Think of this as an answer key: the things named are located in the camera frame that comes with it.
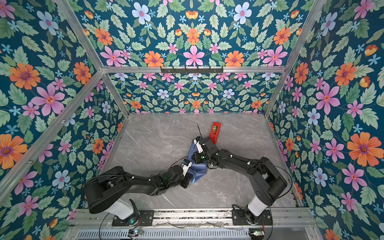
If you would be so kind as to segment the red tape dispenser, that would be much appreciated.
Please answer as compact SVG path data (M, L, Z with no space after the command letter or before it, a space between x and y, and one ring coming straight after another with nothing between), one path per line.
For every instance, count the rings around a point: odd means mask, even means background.
M213 122L211 131L210 131L210 139L213 142L213 144L216 144L218 142L220 130L221 130L221 124L217 122Z

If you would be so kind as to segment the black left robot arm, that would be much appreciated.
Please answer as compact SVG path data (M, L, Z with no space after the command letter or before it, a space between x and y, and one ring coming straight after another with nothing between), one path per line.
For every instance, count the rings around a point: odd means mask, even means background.
M164 174L150 177L136 176L117 166L88 180L84 192L90 214L107 212L126 220L136 214L137 207L133 200L122 200L123 195L159 196L170 188L187 188L192 178L186 166L171 166Z

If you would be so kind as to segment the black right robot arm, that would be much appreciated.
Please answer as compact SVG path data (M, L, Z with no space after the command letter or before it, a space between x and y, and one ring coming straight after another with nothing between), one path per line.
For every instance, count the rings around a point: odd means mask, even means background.
M246 206L246 212L255 217L271 207L288 187L286 179L268 158L247 159L226 149L218 149L209 137L196 137L192 144L192 162L220 169L228 169L246 176L255 196Z

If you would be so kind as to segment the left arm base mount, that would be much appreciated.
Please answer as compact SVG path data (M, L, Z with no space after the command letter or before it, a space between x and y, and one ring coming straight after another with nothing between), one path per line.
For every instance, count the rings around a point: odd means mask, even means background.
M129 199L128 202L118 200L112 205L113 227L149 227L152 226L155 211L139 210L136 203Z

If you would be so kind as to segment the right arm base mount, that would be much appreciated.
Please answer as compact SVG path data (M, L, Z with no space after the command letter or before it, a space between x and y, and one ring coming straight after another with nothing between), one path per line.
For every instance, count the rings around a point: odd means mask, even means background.
M234 226L272 226L273 217L270 208L266 208L259 216L248 208L232 204L232 221Z

